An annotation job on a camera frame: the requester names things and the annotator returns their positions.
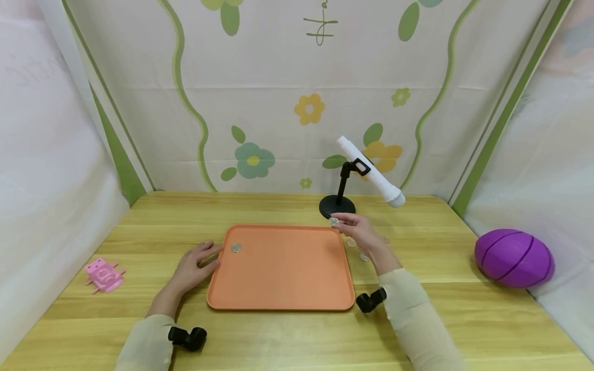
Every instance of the table surface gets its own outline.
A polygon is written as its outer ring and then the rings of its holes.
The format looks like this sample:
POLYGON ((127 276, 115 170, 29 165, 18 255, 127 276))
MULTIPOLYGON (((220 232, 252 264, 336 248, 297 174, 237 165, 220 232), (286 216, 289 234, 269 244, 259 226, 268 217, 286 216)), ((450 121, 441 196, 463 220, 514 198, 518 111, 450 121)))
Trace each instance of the table surface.
MULTIPOLYGON (((328 226, 319 195, 153 192, 138 200, 97 254, 126 269, 123 285, 91 294, 79 272, 0 370, 109 370, 181 255, 201 240, 222 242, 234 224, 328 226)), ((523 290, 496 286, 473 261, 475 235, 442 200, 410 196, 390 208, 350 196, 421 280, 472 370, 593 370, 523 290)), ((347 248, 356 294, 377 288, 371 262, 347 248)), ((201 353, 177 351, 172 370, 412 370, 382 306, 347 312, 216 312, 207 284, 187 295, 178 324, 201 326, 201 353)))

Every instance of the green stripe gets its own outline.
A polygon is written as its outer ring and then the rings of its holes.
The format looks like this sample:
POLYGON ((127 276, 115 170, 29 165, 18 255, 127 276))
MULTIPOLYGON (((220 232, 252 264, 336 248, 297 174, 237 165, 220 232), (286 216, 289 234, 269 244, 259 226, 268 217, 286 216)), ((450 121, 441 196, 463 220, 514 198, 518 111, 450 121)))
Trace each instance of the green stripe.
POLYGON ((134 166, 132 166, 126 150, 124 150, 122 143, 119 141, 118 135, 115 130, 113 130, 113 126, 109 121, 108 116, 105 114, 103 106, 97 98, 93 87, 91 87, 91 93, 93 93, 93 99, 97 105, 99 117, 101 117, 101 123, 103 124, 103 130, 105 130, 105 136, 108 139, 109 149, 113 154, 113 162, 115 163, 115 169, 118 172, 122 193, 128 200, 130 207, 132 207, 137 199, 146 194, 146 190, 144 189, 144 185, 140 181, 140 178, 138 178, 138 174, 134 171, 134 166))
POLYGON ((510 73, 509 77, 507 78, 507 81, 505 82, 505 86, 503 87, 503 90, 501 91, 501 94, 499 95, 499 99, 497 99, 495 108, 493 108, 493 111, 491 112, 491 115, 489 116, 489 119, 486 122, 486 125, 481 133, 481 136, 479 137, 479 140, 476 142, 475 148, 472 150, 472 154, 470 155, 468 162, 466 163, 466 166, 464 167, 464 170, 462 171, 462 176, 460 177, 460 179, 458 179, 458 182, 456 183, 456 186, 454 187, 454 191, 451 193, 450 199, 448 199, 448 201, 447 201, 448 204, 451 203, 451 199, 454 198, 454 194, 456 194, 456 191, 458 190, 460 183, 462 183, 463 175, 466 174, 466 171, 468 170, 468 167, 470 166, 472 159, 475 157, 476 152, 478 151, 479 147, 481 146, 482 140, 485 137, 487 130, 489 130, 489 128, 491 127, 491 122, 493 121, 493 118, 495 118, 495 114, 497 113, 497 110, 499 109, 499 106, 501 105, 501 102, 503 101, 503 97, 505 96, 507 89, 509 88, 511 82, 514 80, 516 71, 517 71, 518 67, 520 66, 522 59, 524 58, 524 54, 526 54, 528 45, 530 45, 530 41, 534 37, 534 34, 536 33, 536 29, 538 28, 538 25, 541 23, 542 17, 545 12, 546 12, 546 9, 544 9, 542 11, 541 16, 538 18, 538 21, 536 22, 534 27, 532 27, 530 36, 528 37, 528 39, 526 39, 526 42, 524 43, 524 46, 522 47, 522 50, 520 51, 520 56, 516 59, 516 63, 514 64, 514 67, 511 69, 511 73, 510 73))
POLYGON ((138 158, 138 162, 140 162, 140 166, 142 166, 142 168, 144 170, 144 174, 146 175, 146 177, 150 183, 150 186, 153 188, 153 190, 155 190, 153 181, 150 179, 149 172, 147 171, 146 167, 144 166, 143 160, 140 157, 138 150, 136 149, 136 145, 134 145, 134 141, 132 140, 132 136, 130 136, 130 133, 128 132, 128 128, 126 127, 126 124, 124 124, 124 119, 122 119, 122 115, 120 114, 118 107, 116 106, 115 101, 113 100, 113 97, 112 97, 111 93, 109 92, 108 86, 105 83, 105 80, 103 79, 103 76, 101 75, 101 72, 99 71, 99 67, 97 67, 97 63, 95 63, 95 59, 93 58, 93 55, 91 54, 91 50, 89 49, 89 46, 87 45, 86 41, 84 40, 83 34, 80 31, 80 28, 78 28, 78 24, 74 20, 72 11, 70 10, 70 7, 66 3, 66 0, 62 0, 62 4, 64 6, 64 10, 66 11, 66 14, 68 15, 68 18, 70 19, 70 23, 72 24, 72 27, 74 28, 74 31, 76 32, 76 34, 78 36, 78 39, 80 40, 80 43, 83 45, 84 51, 87 54, 87 56, 89 57, 89 61, 91 62, 91 65, 93 66, 93 69, 95 70, 95 73, 97 74, 97 77, 99 78, 99 81, 101 82, 101 85, 103 86, 103 90, 105 90, 105 94, 107 95, 109 102, 111 103, 111 105, 113 107, 113 111, 115 112, 116 116, 118 117, 118 120, 119 120, 120 124, 122 125, 122 129, 124 129, 124 132, 126 133, 126 136, 128 137, 128 141, 130 142, 130 145, 132 146, 132 149, 134 150, 134 153, 136 154, 136 157, 138 158))
POLYGON ((172 62, 172 69, 173 69, 173 82, 175 83, 176 90, 178 91, 179 98, 182 100, 184 107, 190 115, 192 115, 200 124, 200 128, 202 129, 202 139, 198 144, 198 164, 200 165, 200 171, 202 173, 202 177, 204 182, 208 186, 208 188, 212 192, 217 192, 217 189, 214 187, 213 182, 210 181, 210 177, 208 176, 208 171, 206 169, 206 163, 204 162, 204 146, 206 145, 206 141, 208 140, 208 126, 206 125, 206 121, 201 114, 196 111, 193 107, 192 103, 189 101, 188 96, 184 90, 184 82, 182 81, 182 56, 184 55, 184 45, 185 45, 185 36, 184 36, 184 29, 182 28, 182 23, 179 20, 178 15, 176 14, 175 10, 171 7, 171 4, 168 0, 159 0, 169 17, 171 18, 171 22, 173 22, 173 27, 175 29, 175 36, 177 39, 177 44, 175 45, 175 51, 173 52, 173 62, 172 62))
POLYGON ((516 85, 516 88, 511 94, 511 97, 505 105, 505 108, 503 109, 501 116, 497 120, 497 123, 495 124, 493 131, 489 135, 489 138, 487 138, 485 146, 481 150, 479 157, 476 159, 475 165, 472 167, 472 170, 470 171, 468 178, 466 178, 466 181, 462 186, 462 189, 460 190, 458 197, 452 205, 452 209, 456 213, 458 213, 458 215, 464 216, 464 214, 466 213, 468 203, 470 202, 472 194, 474 193, 483 172, 485 171, 487 162, 489 162, 489 158, 491 158, 491 154, 493 154, 495 145, 497 144, 497 141, 499 140, 501 133, 505 128, 505 125, 510 119, 510 116, 513 113, 514 108, 516 107, 518 100, 521 98, 524 89, 528 85, 528 81, 532 76, 532 72, 537 67, 538 61, 545 52, 546 46, 555 34, 555 31, 559 26, 559 23, 563 19, 563 15, 569 8, 571 2, 572 0, 561 0, 559 5, 557 6, 557 9, 555 10, 555 13, 551 18, 551 22, 546 27, 546 30, 542 35, 540 41, 538 42, 538 45, 536 46, 536 49, 532 54, 530 61, 526 65, 526 69, 522 73, 522 76, 520 77, 518 84, 516 85))
POLYGON ((415 139, 416 139, 415 158, 412 160, 412 165, 410 167, 409 173, 406 175, 405 181, 402 182, 402 184, 400 185, 400 189, 404 189, 408 185, 410 179, 412 178, 412 176, 415 173, 416 165, 417 165, 417 162, 419 161, 419 158, 421 157, 421 150, 423 149, 421 130, 423 130, 423 125, 425 124, 425 120, 427 120, 429 118, 429 116, 431 116, 433 111, 437 108, 437 106, 439 106, 439 103, 441 103, 441 99, 444 97, 446 90, 448 89, 448 86, 450 84, 450 79, 451 79, 451 73, 454 71, 454 61, 456 60, 455 54, 454 54, 456 51, 456 47, 455 47, 456 36, 458 35, 460 26, 462 26, 462 22, 464 22, 464 19, 468 16, 468 14, 470 14, 470 12, 473 10, 473 8, 475 7, 477 2, 478 2, 478 0, 471 0, 468 3, 466 8, 462 11, 460 16, 454 23, 454 27, 451 29, 450 38, 448 39, 448 43, 447 43, 447 69, 445 71, 446 74, 445 74, 444 82, 441 85, 440 92, 439 92, 439 94, 437 94, 435 101, 433 102, 431 107, 429 107, 429 109, 423 114, 423 116, 421 116, 421 119, 416 124, 416 128, 415 128, 415 139))

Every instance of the tray rim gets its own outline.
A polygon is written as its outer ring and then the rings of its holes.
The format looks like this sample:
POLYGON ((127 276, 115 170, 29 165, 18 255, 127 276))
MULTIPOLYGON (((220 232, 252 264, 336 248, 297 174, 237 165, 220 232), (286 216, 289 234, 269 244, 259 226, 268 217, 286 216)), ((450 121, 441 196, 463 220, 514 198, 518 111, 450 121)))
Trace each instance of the tray rim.
POLYGON ((214 282, 216 280, 216 277, 219 273, 218 270, 216 270, 211 279, 210 282, 208 284, 208 292, 206 294, 206 303, 208 304, 209 307, 211 307, 212 309, 215 310, 221 310, 221 311, 229 311, 229 312, 239 312, 239 311, 243 311, 243 312, 256 312, 256 311, 264 311, 264 312, 345 312, 349 309, 351 309, 354 305, 355 305, 355 284, 353 283, 353 277, 352 274, 350 273, 350 265, 349 265, 349 259, 346 256, 346 249, 345 249, 345 243, 340 235, 340 233, 336 230, 336 229, 332 229, 330 227, 323 227, 323 226, 303 226, 303 225, 297 225, 297 224, 247 224, 247 223, 242 223, 242 224, 234 224, 232 226, 229 227, 229 229, 227 229, 227 232, 225 232, 225 238, 223 239, 223 249, 221 250, 221 252, 219 253, 219 259, 221 258, 221 255, 225 253, 225 251, 227 249, 225 249, 224 247, 227 245, 228 243, 228 238, 230 233, 235 230, 235 229, 240 229, 241 227, 263 227, 263 228, 286 228, 286 229, 314 229, 314 230, 328 230, 330 229, 335 235, 338 241, 340 241, 340 244, 343 247, 343 251, 344 254, 341 255, 343 256, 343 263, 346 267, 346 273, 348 276, 348 282, 350 282, 351 284, 349 285, 349 294, 350 294, 350 300, 347 306, 344 307, 337 307, 337 308, 332 308, 332 309, 319 309, 319 308, 305 308, 305 309, 295 309, 295 308, 274 308, 274 309, 270 309, 270 308, 227 308, 227 307, 220 307, 220 306, 216 306, 212 303, 212 299, 211 299, 211 294, 213 291, 213 286, 214 286, 214 282))

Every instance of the purple ball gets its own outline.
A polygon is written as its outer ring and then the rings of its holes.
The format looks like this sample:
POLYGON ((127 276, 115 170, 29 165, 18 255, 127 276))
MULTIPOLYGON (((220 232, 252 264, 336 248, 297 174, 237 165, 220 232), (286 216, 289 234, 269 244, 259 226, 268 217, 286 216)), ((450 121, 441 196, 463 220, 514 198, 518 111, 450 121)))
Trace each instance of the purple ball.
POLYGON ((495 229, 475 245, 479 269, 490 279, 515 288, 543 284, 555 272, 549 249, 531 234, 515 229, 495 229))

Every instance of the pink plastic piece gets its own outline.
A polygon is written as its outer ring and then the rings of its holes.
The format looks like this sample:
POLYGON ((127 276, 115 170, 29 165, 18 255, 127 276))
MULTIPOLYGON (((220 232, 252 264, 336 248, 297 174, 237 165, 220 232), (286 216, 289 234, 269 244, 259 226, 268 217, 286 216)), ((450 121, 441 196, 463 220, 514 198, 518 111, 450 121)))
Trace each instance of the pink plastic piece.
POLYGON ((87 271, 87 275, 89 276, 89 280, 86 284, 89 285, 94 283, 96 286, 95 290, 93 290, 93 294, 97 291, 110 293, 122 284, 122 281, 124 280, 122 274, 126 271, 118 272, 115 270, 115 267, 117 266, 118 263, 110 264, 102 258, 99 258, 84 267, 84 270, 87 271))

